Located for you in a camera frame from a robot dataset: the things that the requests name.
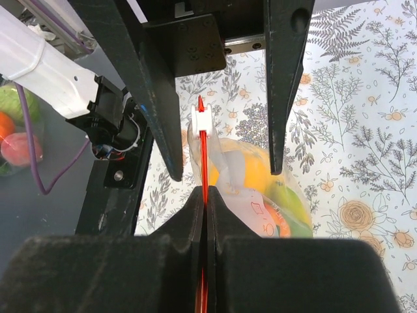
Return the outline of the clear zip top bag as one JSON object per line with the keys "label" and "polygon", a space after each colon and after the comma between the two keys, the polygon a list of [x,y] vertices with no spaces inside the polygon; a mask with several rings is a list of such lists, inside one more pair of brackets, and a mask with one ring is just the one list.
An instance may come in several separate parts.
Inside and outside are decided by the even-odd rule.
{"label": "clear zip top bag", "polygon": [[311,237],[306,199],[289,173],[273,176],[265,149],[219,138],[212,107],[200,98],[191,107],[188,145],[203,201],[215,186],[227,208],[257,235],[267,238]]}

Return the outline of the grey aluminium frame rail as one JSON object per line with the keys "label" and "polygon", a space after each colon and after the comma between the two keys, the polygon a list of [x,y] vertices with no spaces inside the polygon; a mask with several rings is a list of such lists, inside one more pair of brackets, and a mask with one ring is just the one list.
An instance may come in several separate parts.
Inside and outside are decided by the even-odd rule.
{"label": "grey aluminium frame rail", "polygon": [[95,39],[68,1],[23,0],[20,3],[74,51],[94,52]]}

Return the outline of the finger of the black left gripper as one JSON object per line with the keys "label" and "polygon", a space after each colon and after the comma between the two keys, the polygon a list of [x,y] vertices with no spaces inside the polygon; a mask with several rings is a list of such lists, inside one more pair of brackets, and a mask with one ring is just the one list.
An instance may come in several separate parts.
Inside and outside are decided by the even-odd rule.
{"label": "finger of the black left gripper", "polygon": [[183,174],[175,79],[128,1],[71,1],[139,106],[175,181]]}
{"label": "finger of the black left gripper", "polygon": [[283,168],[286,124],[304,71],[314,0],[265,1],[266,95],[271,174]]}

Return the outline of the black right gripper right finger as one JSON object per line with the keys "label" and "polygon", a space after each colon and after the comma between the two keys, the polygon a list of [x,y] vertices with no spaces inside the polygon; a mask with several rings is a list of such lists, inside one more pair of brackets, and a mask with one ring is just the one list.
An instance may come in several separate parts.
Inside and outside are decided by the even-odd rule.
{"label": "black right gripper right finger", "polygon": [[208,190],[209,312],[399,312],[370,244],[267,239]]}

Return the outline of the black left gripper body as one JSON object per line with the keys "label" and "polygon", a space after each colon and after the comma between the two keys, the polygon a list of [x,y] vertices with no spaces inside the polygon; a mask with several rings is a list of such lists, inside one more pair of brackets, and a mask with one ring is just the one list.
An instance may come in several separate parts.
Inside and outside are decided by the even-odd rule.
{"label": "black left gripper body", "polygon": [[228,56],[266,46],[260,0],[128,4],[174,77],[223,70]]}

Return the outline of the yellow fake bell pepper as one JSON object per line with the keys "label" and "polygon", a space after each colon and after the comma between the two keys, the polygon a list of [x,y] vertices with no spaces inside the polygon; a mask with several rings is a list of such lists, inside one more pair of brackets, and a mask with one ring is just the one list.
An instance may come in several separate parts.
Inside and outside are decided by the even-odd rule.
{"label": "yellow fake bell pepper", "polygon": [[294,179],[287,170],[280,175],[270,172],[269,152],[253,144],[229,138],[209,141],[208,184],[227,198],[247,198],[253,193],[266,196],[273,184],[294,189]]}

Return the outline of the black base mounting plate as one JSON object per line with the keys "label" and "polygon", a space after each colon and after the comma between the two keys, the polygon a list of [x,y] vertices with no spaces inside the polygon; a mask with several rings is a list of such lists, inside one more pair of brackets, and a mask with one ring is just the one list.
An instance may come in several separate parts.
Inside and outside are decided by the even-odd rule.
{"label": "black base mounting plate", "polygon": [[76,234],[128,236],[135,233],[152,145],[152,134],[146,130],[139,147],[127,153],[123,160],[94,162]]}

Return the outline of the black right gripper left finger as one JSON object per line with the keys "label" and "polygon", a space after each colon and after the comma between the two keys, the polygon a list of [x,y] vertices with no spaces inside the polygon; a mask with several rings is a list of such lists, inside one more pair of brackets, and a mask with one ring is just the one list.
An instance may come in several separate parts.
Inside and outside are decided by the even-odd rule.
{"label": "black right gripper left finger", "polygon": [[2,312],[197,312],[202,190],[148,236],[32,237],[1,278]]}

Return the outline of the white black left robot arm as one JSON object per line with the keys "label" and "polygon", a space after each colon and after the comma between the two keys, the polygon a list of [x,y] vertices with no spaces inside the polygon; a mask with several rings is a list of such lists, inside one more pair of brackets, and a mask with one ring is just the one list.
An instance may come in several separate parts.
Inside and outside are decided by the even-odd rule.
{"label": "white black left robot arm", "polygon": [[[303,72],[313,1],[70,1],[130,93],[170,176],[182,178],[175,79],[222,70],[235,46],[266,51],[270,169],[283,168],[285,126]],[[46,101],[93,144],[129,148],[122,91],[1,11],[1,74]]]}

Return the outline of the floral table mat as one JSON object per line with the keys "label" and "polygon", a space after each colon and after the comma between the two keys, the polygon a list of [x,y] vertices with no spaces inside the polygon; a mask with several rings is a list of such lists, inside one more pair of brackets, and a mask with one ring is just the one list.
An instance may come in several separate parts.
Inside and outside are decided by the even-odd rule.
{"label": "floral table mat", "polygon": [[[381,257],[400,312],[416,312],[416,1],[316,11],[290,110],[284,160],[306,195],[316,237],[361,239]],[[219,137],[267,148],[264,51],[177,78],[184,178],[154,144],[135,235],[157,230],[195,186],[190,105],[212,106]]]}

